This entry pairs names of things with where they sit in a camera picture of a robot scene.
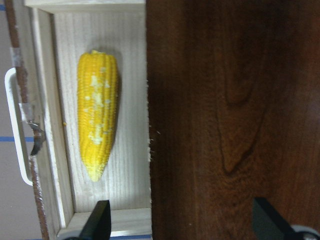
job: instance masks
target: drawer handle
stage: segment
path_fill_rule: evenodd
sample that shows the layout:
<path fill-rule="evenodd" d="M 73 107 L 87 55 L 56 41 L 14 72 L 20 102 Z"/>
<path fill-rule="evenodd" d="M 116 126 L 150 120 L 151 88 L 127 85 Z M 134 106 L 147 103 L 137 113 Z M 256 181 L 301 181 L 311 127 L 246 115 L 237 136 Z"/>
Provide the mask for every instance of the drawer handle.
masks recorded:
<path fill-rule="evenodd" d="M 32 186 L 33 183 L 29 167 L 29 157 L 23 129 L 22 114 L 19 107 L 16 69 L 14 67 L 6 72 L 4 82 L 21 176 L 26 184 Z"/>

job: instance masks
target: handle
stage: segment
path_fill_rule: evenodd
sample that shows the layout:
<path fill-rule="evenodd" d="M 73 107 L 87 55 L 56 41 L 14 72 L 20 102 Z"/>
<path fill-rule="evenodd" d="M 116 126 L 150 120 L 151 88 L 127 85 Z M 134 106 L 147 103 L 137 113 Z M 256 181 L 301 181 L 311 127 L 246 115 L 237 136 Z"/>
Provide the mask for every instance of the handle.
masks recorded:
<path fill-rule="evenodd" d="M 21 176 L 26 184 L 32 186 L 29 157 L 22 124 L 22 115 L 19 107 L 16 69 L 14 67 L 6 72 L 4 82 Z"/>

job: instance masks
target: yellow corn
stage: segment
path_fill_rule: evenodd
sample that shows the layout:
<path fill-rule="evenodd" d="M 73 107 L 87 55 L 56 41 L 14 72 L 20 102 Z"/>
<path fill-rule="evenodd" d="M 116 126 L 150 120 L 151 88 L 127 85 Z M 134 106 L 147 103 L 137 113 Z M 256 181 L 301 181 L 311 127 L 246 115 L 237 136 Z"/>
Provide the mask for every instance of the yellow corn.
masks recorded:
<path fill-rule="evenodd" d="M 91 180 L 97 182 L 114 141 L 118 96 L 116 59 L 95 50 L 84 53 L 77 75 L 81 159 Z"/>

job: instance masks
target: wooden drawer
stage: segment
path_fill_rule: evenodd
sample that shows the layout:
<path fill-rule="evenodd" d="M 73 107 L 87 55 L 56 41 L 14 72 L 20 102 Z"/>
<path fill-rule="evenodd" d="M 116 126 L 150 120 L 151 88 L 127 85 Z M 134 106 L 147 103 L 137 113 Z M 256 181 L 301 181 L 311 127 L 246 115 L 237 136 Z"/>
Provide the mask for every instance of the wooden drawer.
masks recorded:
<path fill-rule="evenodd" d="M 19 39 L 13 47 L 23 60 L 17 77 L 26 70 L 24 103 L 33 109 L 25 114 L 46 137 L 30 157 L 43 238 L 79 231 L 106 199 L 111 236 L 150 238 L 145 1 L 17 0 L 13 8 L 18 31 L 9 13 L 11 38 Z M 99 182 L 89 179 L 78 143 L 77 62 L 91 50 L 116 57 L 121 81 L 115 143 Z"/>

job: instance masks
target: wooden box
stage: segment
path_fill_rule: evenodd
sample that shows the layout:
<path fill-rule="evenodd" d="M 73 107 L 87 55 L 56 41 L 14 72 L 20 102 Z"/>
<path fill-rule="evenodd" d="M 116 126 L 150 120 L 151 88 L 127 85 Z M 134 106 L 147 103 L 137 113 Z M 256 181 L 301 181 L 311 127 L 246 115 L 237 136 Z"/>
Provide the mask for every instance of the wooden box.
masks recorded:
<path fill-rule="evenodd" d="M 111 236 L 150 239 L 145 1 L 14 0 L 12 7 L 17 78 L 31 111 L 22 115 L 37 124 L 35 134 L 45 134 L 29 158 L 43 238 L 78 233 L 97 201 L 108 199 Z M 121 81 L 115 142 L 99 182 L 89 179 L 78 144 L 77 62 L 91 50 L 116 57 Z"/>

